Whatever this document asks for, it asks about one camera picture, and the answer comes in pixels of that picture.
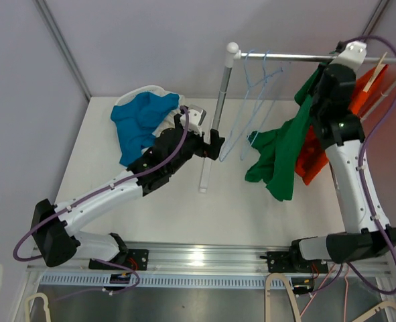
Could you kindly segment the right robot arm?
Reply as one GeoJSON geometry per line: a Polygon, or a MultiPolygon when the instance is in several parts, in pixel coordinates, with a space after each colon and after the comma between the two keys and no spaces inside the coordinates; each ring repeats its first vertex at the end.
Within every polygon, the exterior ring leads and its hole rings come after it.
{"type": "Polygon", "coordinates": [[[348,108],[356,74],[343,64],[321,64],[310,93],[311,124],[338,185],[344,231],[292,241],[288,263],[301,272],[314,260],[336,264],[380,257],[396,246],[392,227],[379,203],[365,155],[359,118],[348,108]]]}

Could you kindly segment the white t shirt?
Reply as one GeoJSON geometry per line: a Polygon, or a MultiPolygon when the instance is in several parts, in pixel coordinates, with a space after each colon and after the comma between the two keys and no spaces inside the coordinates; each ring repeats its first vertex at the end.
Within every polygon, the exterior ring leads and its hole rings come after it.
{"type": "Polygon", "coordinates": [[[175,127],[174,124],[174,116],[181,113],[180,106],[186,102],[186,98],[183,95],[179,95],[178,107],[173,109],[168,113],[168,115],[164,118],[164,120],[159,124],[155,131],[153,131],[153,135],[155,137],[159,137],[163,130],[175,127]]]}

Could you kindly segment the green t shirt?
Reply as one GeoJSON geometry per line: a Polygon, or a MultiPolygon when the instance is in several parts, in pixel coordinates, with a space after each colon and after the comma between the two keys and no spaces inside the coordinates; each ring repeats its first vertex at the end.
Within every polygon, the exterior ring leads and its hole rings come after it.
{"type": "Polygon", "coordinates": [[[295,164],[311,125],[312,85],[317,81],[315,71],[295,94],[299,105],[295,117],[276,129],[253,131],[249,142],[258,151],[258,161],[245,174],[247,182],[263,182],[272,197],[278,201],[290,201],[293,197],[295,164]]]}

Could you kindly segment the light blue hanger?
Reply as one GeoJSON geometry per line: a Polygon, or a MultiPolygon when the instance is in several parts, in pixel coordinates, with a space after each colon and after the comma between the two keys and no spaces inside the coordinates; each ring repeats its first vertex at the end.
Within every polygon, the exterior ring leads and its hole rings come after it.
{"type": "Polygon", "coordinates": [[[247,82],[247,92],[246,92],[244,101],[246,101],[246,99],[249,96],[249,92],[252,89],[254,89],[255,87],[258,87],[259,85],[261,85],[261,88],[257,95],[257,98],[255,99],[251,117],[247,121],[247,123],[244,127],[244,130],[242,131],[242,134],[244,135],[245,138],[244,138],[244,143],[241,146],[241,153],[239,156],[241,161],[245,160],[245,158],[247,157],[247,154],[249,153],[249,150],[251,149],[251,143],[249,142],[249,137],[252,134],[252,132],[254,131],[253,126],[257,120],[257,116],[258,116],[263,104],[265,103],[268,94],[270,94],[272,92],[273,86],[277,83],[279,74],[283,73],[282,66],[277,67],[273,70],[267,71],[267,57],[271,53],[271,50],[268,50],[268,51],[266,51],[266,53],[263,57],[263,60],[262,60],[262,72],[263,72],[262,79],[258,80],[255,84],[252,84],[250,82],[249,75],[248,75],[247,59],[248,59],[249,55],[253,52],[254,51],[251,50],[247,54],[247,57],[245,58],[245,61],[244,61],[244,71],[245,71],[245,78],[246,78],[246,82],[247,82]]]}
{"type": "Polygon", "coordinates": [[[245,144],[245,142],[248,141],[249,137],[253,132],[252,127],[257,121],[257,116],[262,109],[263,104],[266,102],[269,94],[273,93],[275,86],[279,84],[284,74],[282,63],[279,63],[279,66],[275,69],[268,70],[267,61],[269,60],[269,54],[272,53],[272,51],[268,50],[262,58],[261,78],[253,82],[251,80],[247,65],[248,61],[250,60],[251,54],[254,53],[254,50],[248,51],[243,62],[243,70],[247,90],[243,97],[241,106],[237,111],[235,120],[227,136],[227,139],[225,140],[220,150],[220,155],[218,157],[218,160],[220,162],[224,162],[227,159],[227,157],[233,151],[236,145],[238,145],[239,143],[245,144]],[[243,117],[247,112],[247,103],[251,100],[252,94],[256,94],[257,96],[255,97],[254,104],[251,108],[251,114],[248,120],[243,121],[243,117]]]}

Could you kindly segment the blue t shirt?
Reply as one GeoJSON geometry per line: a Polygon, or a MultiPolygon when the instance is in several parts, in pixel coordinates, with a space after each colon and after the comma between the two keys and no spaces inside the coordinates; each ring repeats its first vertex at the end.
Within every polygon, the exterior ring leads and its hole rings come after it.
{"type": "Polygon", "coordinates": [[[142,155],[155,141],[153,131],[170,111],[178,107],[179,95],[169,93],[158,96],[150,92],[139,93],[124,105],[115,105],[111,121],[117,128],[121,150],[119,163],[128,166],[142,155]]]}

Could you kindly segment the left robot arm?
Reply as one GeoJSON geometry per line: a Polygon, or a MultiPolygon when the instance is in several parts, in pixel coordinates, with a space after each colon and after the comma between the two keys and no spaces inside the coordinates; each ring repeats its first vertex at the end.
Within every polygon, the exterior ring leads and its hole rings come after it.
{"type": "Polygon", "coordinates": [[[174,126],[163,130],[151,147],[112,181],[86,195],[53,205],[40,201],[34,209],[32,237],[49,268],[73,258],[88,258],[90,269],[124,267],[132,256],[116,233],[98,235],[82,228],[116,206],[140,199],[161,188],[193,156],[216,160],[224,144],[218,130],[204,141],[197,110],[179,113],[174,126]]]}

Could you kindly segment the orange t shirt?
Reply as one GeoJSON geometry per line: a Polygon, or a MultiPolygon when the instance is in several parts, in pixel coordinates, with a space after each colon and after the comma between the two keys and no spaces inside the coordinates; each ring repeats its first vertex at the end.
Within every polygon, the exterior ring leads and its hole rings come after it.
{"type": "MultiPolygon", "coordinates": [[[[366,72],[356,81],[356,86],[352,94],[352,102],[349,109],[360,118],[371,108],[371,103],[375,103],[376,94],[380,89],[382,81],[388,70],[385,65],[370,90],[365,93],[363,88],[371,77],[375,67],[366,72]]],[[[295,173],[298,174],[305,185],[309,185],[320,171],[327,165],[326,153],[321,148],[312,127],[307,132],[304,144],[295,164],[295,173]]]]}

